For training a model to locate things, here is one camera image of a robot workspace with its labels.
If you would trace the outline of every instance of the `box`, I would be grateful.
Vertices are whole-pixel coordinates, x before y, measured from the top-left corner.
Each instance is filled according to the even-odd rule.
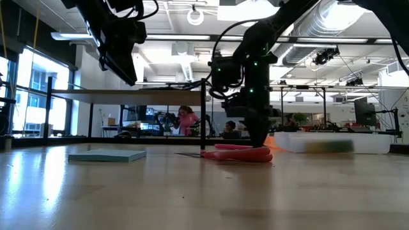
[[[108,126],[116,125],[115,118],[108,118]]]

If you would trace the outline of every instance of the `desk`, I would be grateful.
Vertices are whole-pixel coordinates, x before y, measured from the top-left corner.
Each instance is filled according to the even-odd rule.
[[[92,134],[94,104],[103,105],[200,105],[201,117],[206,116],[206,79],[201,80],[200,91],[185,90],[100,90],[100,89],[52,89],[52,77],[48,78],[47,102],[45,105],[44,142],[48,139],[51,98],[77,100],[90,104],[88,138]],[[201,120],[201,149],[205,149],[206,120]]]

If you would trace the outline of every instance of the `overhead camera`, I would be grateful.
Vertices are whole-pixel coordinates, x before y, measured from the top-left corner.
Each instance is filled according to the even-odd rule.
[[[140,20],[144,16],[142,0],[62,0],[67,9],[77,7],[83,17],[88,33],[92,35],[100,55],[100,67],[110,69],[130,86],[137,76],[132,59],[134,44],[144,43],[146,28]],[[130,9],[125,17],[117,17],[111,9],[121,12]],[[128,17],[137,12],[135,17]]]
[[[331,61],[334,56],[339,55],[339,49],[331,48],[325,49],[323,52],[317,53],[317,56],[314,58],[313,63],[316,65],[325,65],[327,62]]]
[[[349,80],[345,86],[363,86],[364,85],[364,81],[362,80],[362,78],[356,78],[353,80]]]

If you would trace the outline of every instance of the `light blue foam block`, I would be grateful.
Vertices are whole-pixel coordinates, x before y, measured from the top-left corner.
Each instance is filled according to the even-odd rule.
[[[146,151],[93,149],[78,153],[70,153],[68,160],[73,161],[103,161],[103,162],[133,162],[146,156]]]

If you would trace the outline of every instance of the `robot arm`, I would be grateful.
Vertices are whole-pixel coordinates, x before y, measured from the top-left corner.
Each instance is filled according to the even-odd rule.
[[[135,43],[144,43],[146,29],[143,19],[142,0],[62,0],[65,7],[77,7],[88,32],[93,36],[100,55],[102,70],[110,69],[130,86],[135,84],[132,49]],[[111,9],[121,12],[132,9],[136,17],[119,18]]]

